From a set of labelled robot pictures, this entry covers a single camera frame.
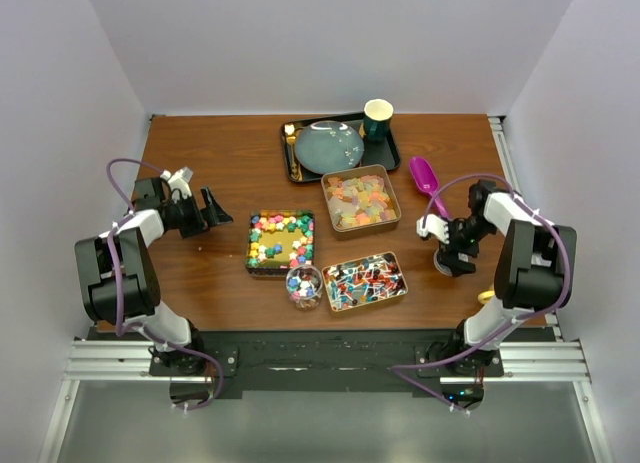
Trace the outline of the silver jar lid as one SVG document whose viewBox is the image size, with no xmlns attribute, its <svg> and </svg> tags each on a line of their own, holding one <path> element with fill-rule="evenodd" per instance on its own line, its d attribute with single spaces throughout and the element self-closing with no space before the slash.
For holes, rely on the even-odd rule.
<svg viewBox="0 0 640 463">
<path fill-rule="evenodd" d="M 450 277 L 455 276 L 456 265 L 458 263 L 458 256 L 456 253 L 451 253 L 445 250 L 437 250 L 433 256 L 434 266 L 436 269 Z"/>
</svg>

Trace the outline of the gold tin of star candies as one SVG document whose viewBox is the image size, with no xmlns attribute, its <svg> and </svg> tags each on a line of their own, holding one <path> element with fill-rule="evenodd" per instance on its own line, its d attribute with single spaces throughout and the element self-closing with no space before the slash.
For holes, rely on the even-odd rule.
<svg viewBox="0 0 640 463">
<path fill-rule="evenodd" d="M 253 277 L 285 277 L 316 258 L 311 210 L 258 210 L 249 216 L 245 269 Z"/>
</svg>

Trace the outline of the purple plastic scoop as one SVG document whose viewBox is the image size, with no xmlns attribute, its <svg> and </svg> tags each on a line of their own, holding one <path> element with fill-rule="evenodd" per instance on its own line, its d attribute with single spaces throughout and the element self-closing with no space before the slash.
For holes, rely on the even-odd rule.
<svg viewBox="0 0 640 463">
<path fill-rule="evenodd" d="M 444 202 L 435 196 L 439 190 L 439 181 L 430 163 L 424 157 L 414 156 L 409 161 L 409 171 L 418 191 L 429 197 L 441 217 L 449 219 L 450 214 Z"/>
</svg>

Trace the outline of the clear glass jar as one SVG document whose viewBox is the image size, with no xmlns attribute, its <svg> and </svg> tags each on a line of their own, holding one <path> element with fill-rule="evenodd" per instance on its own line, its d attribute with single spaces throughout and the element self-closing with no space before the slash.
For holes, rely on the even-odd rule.
<svg viewBox="0 0 640 463">
<path fill-rule="evenodd" d="M 322 274 L 310 264 L 296 266 L 287 273 L 285 288 L 290 301 L 297 309 L 313 310 L 319 305 L 322 298 Z"/>
</svg>

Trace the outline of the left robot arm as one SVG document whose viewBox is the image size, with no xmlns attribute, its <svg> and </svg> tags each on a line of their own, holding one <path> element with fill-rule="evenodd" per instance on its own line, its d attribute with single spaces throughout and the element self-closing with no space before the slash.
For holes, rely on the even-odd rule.
<svg viewBox="0 0 640 463">
<path fill-rule="evenodd" d="M 185 375 L 199 375 L 211 362 L 194 324 L 162 300 L 149 247 L 172 230 L 186 239 L 233 222 L 209 188 L 201 195 L 202 208 L 182 176 L 140 179 L 122 220 L 74 247 L 88 317 L 112 325 L 119 336 L 138 333 L 151 342 L 159 364 Z"/>
</svg>

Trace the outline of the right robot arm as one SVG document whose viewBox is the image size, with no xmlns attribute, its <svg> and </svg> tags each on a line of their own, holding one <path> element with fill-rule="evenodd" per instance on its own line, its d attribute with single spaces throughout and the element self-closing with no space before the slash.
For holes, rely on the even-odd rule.
<svg viewBox="0 0 640 463">
<path fill-rule="evenodd" d="M 453 277 L 475 271 L 480 241 L 499 233 L 503 247 L 494 273 L 494 295 L 464 319 L 444 343 L 428 350 L 431 365 L 459 376 L 487 366 L 501 343 L 526 320 L 568 303 L 576 231 L 555 225 L 527 207 L 519 195 L 480 179 L 469 188 L 466 218 L 430 214 L 424 229 L 435 237 L 436 267 Z"/>
</svg>

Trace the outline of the tin of gummy candies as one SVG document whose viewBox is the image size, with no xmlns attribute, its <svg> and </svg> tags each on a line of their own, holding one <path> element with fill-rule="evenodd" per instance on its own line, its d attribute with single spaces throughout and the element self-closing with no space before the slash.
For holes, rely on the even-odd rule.
<svg viewBox="0 0 640 463">
<path fill-rule="evenodd" d="M 328 173 L 321 188 L 334 237 L 348 240 L 395 230 L 402 212 L 379 164 Z"/>
</svg>

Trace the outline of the yellow mug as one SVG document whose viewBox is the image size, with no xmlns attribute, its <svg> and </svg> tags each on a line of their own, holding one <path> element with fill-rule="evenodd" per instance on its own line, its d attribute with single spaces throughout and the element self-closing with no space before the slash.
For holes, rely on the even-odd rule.
<svg viewBox="0 0 640 463">
<path fill-rule="evenodd" d="M 486 305 L 494 296 L 493 290 L 487 290 L 478 294 L 477 301 L 480 305 Z"/>
</svg>

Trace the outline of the tin of lollipops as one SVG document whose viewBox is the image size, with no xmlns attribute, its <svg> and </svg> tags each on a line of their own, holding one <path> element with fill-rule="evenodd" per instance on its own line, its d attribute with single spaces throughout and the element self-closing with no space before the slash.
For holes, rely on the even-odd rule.
<svg viewBox="0 0 640 463">
<path fill-rule="evenodd" d="M 405 276 L 393 252 L 330 265 L 321 274 L 334 313 L 399 301 L 408 293 Z"/>
</svg>

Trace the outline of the gold spoon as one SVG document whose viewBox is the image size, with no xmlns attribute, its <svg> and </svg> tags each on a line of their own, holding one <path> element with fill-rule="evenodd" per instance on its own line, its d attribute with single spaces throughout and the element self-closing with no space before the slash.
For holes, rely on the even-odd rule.
<svg viewBox="0 0 640 463">
<path fill-rule="evenodd" d="M 289 148 L 290 155 L 290 175 L 295 181 L 300 181 L 301 171 L 295 156 L 296 143 L 296 127 L 294 124 L 288 123 L 284 125 L 285 141 Z"/>
</svg>

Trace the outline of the blue ceramic plate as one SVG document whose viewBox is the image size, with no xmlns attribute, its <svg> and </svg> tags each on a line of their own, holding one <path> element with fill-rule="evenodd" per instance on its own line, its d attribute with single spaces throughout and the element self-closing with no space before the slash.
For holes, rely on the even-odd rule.
<svg viewBox="0 0 640 463">
<path fill-rule="evenodd" d="M 308 171 L 324 175 L 358 166 L 364 156 L 364 141 L 346 123 L 322 120 L 300 131 L 294 155 Z"/>
</svg>

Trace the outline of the dark green cup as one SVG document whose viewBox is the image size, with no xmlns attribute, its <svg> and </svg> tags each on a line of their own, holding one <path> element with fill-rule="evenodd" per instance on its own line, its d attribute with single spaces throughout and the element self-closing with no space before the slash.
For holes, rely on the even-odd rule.
<svg viewBox="0 0 640 463">
<path fill-rule="evenodd" d="M 383 141 L 390 129 L 394 115 L 393 105 L 384 99 L 372 99 L 364 106 L 362 131 L 364 138 L 370 142 Z"/>
</svg>

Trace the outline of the aluminium frame rail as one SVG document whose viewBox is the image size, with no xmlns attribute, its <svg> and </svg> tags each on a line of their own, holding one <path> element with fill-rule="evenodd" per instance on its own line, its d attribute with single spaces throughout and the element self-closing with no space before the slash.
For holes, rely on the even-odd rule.
<svg viewBox="0 0 640 463">
<path fill-rule="evenodd" d="M 204 388 L 172 375 L 141 340 L 74 342 L 44 462 L 608 462 L 578 342 L 550 328 L 503 344 L 501 377 L 443 377 L 469 416 L 403 392 L 249 391 L 185 412 Z"/>
</svg>

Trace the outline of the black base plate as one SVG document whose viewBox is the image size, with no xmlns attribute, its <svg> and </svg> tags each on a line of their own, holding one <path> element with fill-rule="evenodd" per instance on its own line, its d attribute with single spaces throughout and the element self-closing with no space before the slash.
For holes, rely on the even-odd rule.
<svg viewBox="0 0 640 463">
<path fill-rule="evenodd" d="M 249 391 L 403 392 L 421 390 L 395 376 L 396 364 L 417 365 L 417 380 L 450 395 L 458 384 L 440 380 L 501 377 L 499 354 L 439 368 L 423 364 L 446 347 L 447 330 L 225 331 L 196 336 L 196 349 L 223 368 L 224 399 Z"/>
</svg>

